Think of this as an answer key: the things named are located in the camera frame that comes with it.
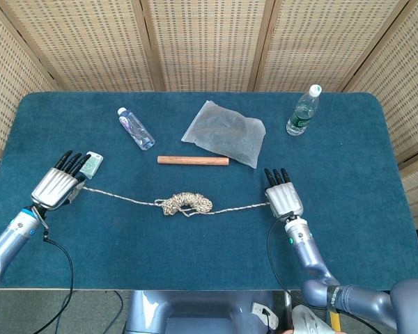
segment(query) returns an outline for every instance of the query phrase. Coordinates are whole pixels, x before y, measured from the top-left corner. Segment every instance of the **white bottle cap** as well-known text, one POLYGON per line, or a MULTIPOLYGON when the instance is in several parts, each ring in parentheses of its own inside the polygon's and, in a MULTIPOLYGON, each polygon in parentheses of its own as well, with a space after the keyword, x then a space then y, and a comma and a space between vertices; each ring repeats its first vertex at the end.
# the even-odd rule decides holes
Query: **white bottle cap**
POLYGON ((118 109, 118 115, 121 115, 124 111, 127 111, 126 108, 122 107, 118 109))
POLYGON ((322 93, 322 87, 320 87, 319 85, 312 85, 309 88, 309 94, 312 97, 317 97, 322 93))

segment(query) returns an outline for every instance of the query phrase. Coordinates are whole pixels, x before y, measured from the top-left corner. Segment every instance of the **rope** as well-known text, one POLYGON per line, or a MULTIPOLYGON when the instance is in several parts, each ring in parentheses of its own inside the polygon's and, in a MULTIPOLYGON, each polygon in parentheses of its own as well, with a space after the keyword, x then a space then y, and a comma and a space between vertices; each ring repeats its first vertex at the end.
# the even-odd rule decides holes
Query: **rope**
POLYGON ((172 197, 166 200, 155 200, 155 202, 142 202, 140 200, 134 200, 132 198, 119 196, 114 193, 109 193, 103 190, 88 188, 87 186, 84 186, 82 188, 84 190, 91 191, 93 193, 101 193, 102 195, 119 198, 120 200, 126 200, 134 204, 161 207, 165 216, 172 216, 176 214, 177 212, 181 212, 186 217, 191 217, 195 214, 222 214, 224 212, 253 209, 255 207, 262 207, 265 205, 269 205, 269 202, 264 202, 264 203, 259 203, 259 204, 247 205, 244 207, 230 207, 228 209, 223 209, 219 211, 211 211, 212 202, 206 197, 204 197, 203 195, 201 195, 200 193, 184 192, 184 193, 174 194, 172 197))

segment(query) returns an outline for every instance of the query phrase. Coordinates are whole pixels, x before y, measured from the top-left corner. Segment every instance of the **black fingertip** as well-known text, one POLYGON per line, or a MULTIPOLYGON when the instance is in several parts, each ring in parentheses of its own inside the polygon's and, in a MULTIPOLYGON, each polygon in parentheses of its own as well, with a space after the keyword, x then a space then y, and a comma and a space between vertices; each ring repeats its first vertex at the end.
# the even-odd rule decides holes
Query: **black fingertip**
POLYGON ((81 156, 82 154, 81 153, 77 153, 77 154, 75 154, 74 156, 73 156, 73 158, 71 158, 68 162, 67 162, 67 164, 65 165, 65 167, 63 168, 63 171, 65 172, 65 173, 68 173, 70 170, 71 170, 71 168, 72 168, 72 165, 74 165, 75 164, 75 162, 78 160, 78 158, 80 158, 80 156, 81 156))
POLYGON ((63 164, 65 163, 66 159, 71 155, 71 153, 72 153, 72 150, 69 150, 69 151, 65 152, 65 154, 59 159, 57 164, 54 165, 54 167, 56 169, 61 169, 63 164))
POLYGON ((276 168, 274 168, 274 169, 272 170, 272 172, 274 173, 274 177, 276 178, 277 184, 282 184, 282 183, 284 183, 284 182, 281 180, 281 177, 280 177, 279 171, 278 171, 276 168))
POLYGON ((267 168, 265 168, 265 174, 268 179, 268 182, 270 183, 270 186, 275 186, 276 182, 274 181, 274 178, 272 177, 270 171, 267 168))
POLYGON ((76 176, 76 174, 80 171, 80 169, 82 168, 82 166, 86 163, 86 161, 91 157, 90 154, 84 155, 84 157, 82 157, 82 159, 79 160, 79 162, 77 163, 76 166, 74 166, 71 170, 71 172, 69 172, 69 174, 71 176, 76 176))
POLYGON ((291 182, 291 179, 288 176, 288 173, 286 172, 286 169, 285 168, 281 168, 280 171, 281 171, 281 176, 284 178, 284 182, 285 183, 291 182))

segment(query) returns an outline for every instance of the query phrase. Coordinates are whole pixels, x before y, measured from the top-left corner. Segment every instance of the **blue table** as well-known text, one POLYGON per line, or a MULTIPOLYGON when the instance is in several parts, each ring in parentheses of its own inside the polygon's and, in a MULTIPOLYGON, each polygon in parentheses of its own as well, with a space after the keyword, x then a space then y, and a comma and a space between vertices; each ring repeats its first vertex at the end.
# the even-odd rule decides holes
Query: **blue table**
MULTIPOLYGON (((299 93, 35 93, 18 109, 0 166, 0 233, 49 167, 66 150, 100 153, 87 182, 138 200, 202 193, 214 209, 265 201, 263 168, 285 167, 304 203, 318 247, 343 283, 389 289, 418 277, 418 241, 377 99, 365 93, 323 93, 305 134, 284 123, 299 93), (212 156, 180 141, 206 100, 260 118, 267 134, 256 170, 157 165, 157 155, 212 156), (132 109, 155 137, 141 151, 116 111, 132 109)), ((50 237, 70 253, 77 289, 279 289, 266 252, 269 207, 215 216, 163 216, 83 191, 49 213, 50 237)), ((281 279, 304 279, 284 234, 272 238, 281 279)), ((42 229, 10 265, 1 287, 67 287, 68 264, 42 243, 42 229)))

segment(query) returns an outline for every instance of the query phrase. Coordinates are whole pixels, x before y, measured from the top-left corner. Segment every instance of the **wire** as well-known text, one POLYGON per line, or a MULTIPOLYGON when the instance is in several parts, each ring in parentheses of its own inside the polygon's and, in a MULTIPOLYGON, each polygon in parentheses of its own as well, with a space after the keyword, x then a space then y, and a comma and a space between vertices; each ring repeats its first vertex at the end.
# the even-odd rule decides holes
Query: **wire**
MULTIPOLYGON (((291 294, 291 291, 290 290, 288 290, 288 289, 286 289, 285 287, 284 287, 284 284, 280 281, 280 278, 279 278, 279 276, 277 275, 277 272, 276 272, 276 269, 275 269, 275 267, 274 267, 274 262, 272 261, 272 256, 271 256, 271 251, 270 251, 270 239, 271 239, 271 234, 272 234, 272 231, 274 230, 274 228, 275 228, 275 226, 276 226, 276 224, 277 224, 277 222, 278 221, 281 221, 283 218, 287 218, 286 216, 280 216, 278 219, 276 219, 275 221, 274 221, 274 223, 271 225, 271 228, 270 228, 270 230, 269 230, 269 232, 268 232, 268 238, 267 238, 267 241, 266 241, 266 249, 267 249, 267 251, 268 251, 268 259, 269 259, 269 261, 270 261, 270 266, 271 266, 271 269, 272 269, 272 273, 274 274, 274 277, 276 278, 276 280, 277 280, 277 282, 279 283, 279 285, 280 285, 280 287, 281 287, 281 289, 282 290, 284 290, 290 297, 291 297, 291 299, 294 299, 296 302, 298 302, 299 304, 301 304, 301 305, 303 305, 303 306, 306 306, 306 307, 308 307, 308 308, 311 308, 311 309, 313 309, 313 310, 323 310, 323 311, 326 311, 327 310, 327 308, 319 308, 318 306, 312 306, 312 305, 309 305, 308 303, 305 303, 304 301, 302 301, 302 300, 300 300, 299 298, 297 298, 297 297, 294 297, 292 294, 291 294)), ((355 319, 355 320, 357 320, 357 321, 359 321, 360 323, 362 323, 362 324, 364 324, 365 326, 367 326, 367 327, 369 327, 372 331, 374 331, 375 333, 377 333, 377 334, 382 334, 376 327, 374 327, 374 326, 372 326, 372 325, 370 325, 368 322, 366 322, 366 321, 364 321, 364 320, 362 320, 361 318, 359 318, 359 317, 356 317, 355 315, 352 315, 352 314, 350 314, 350 313, 348 313, 348 312, 344 312, 344 311, 340 311, 340 310, 338 310, 337 311, 338 313, 341 313, 341 314, 343 314, 343 315, 348 315, 349 317, 351 317, 351 318, 353 318, 353 319, 355 319)))
POLYGON ((370 325, 367 321, 362 320, 359 317, 356 317, 355 315, 352 315, 351 313, 348 312, 343 312, 340 310, 337 310, 338 313, 341 313, 342 315, 347 315, 350 318, 353 318, 354 320, 359 321, 361 324, 364 324, 365 326, 369 327, 373 332, 377 333, 377 334, 382 334, 375 326, 370 325))
POLYGON ((74 273, 73 273, 73 270, 72 270, 72 260, 71 260, 71 257, 68 255, 68 252, 65 250, 64 247, 62 247, 61 245, 59 245, 58 243, 56 243, 54 240, 48 239, 47 232, 48 232, 47 230, 44 232, 43 241, 44 242, 47 242, 48 244, 51 244, 53 246, 56 246, 57 248, 59 248, 61 251, 63 251, 63 254, 65 254, 65 256, 68 259, 68 264, 70 265, 70 293, 67 296, 66 303, 63 304, 63 306, 57 312, 57 314, 51 320, 49 320, 45 325, 43 325, 42 328, 40 328, 38 331, 34 332, 34 334, 39 334, 41 331, 45 330, 49 325, 51 325, 58 317, 61 316, 62 312, 67 308, 68 304, 70 303, 71 296, 72 296, 72 285, 73 285, 73 281, 74 281, 74 273))
POLYGON ((113 320, 110 321, 109 325, 105 328, 105 331, 103 334, 106 334, 109 331, 109 329, 113 326, 115 321, 118 319, 119 315, 121 315, 123 308, 124 308, 123 297, 121 297, 119 292, 117 292, 116 290, 113 290, 113 292, 118 296, 119 300, 121 301, 121 307, 119 308, 118 314, 113 318, 113 320))
MULTIPOLYGON (((68 294, 63 299, 62 307, 65 305, 65 303, 67 301, 67 298, 68 298, 68 294)), ((62 317, 62 315, 59 315, 59 317, 57 318, 57 321, 56 321, 56 330, 54 331, 54 334, 57 334, 57 331, 59 330, 59 322, 61 322, 61 317, 62 317)))
POLYGON ((266 315, 266 322, 267 322, 266 326, 268 328, 268 330, 266 331, 266 334, 271 334, 270 313, 267 310, 263 309, 262 314, 266 315))

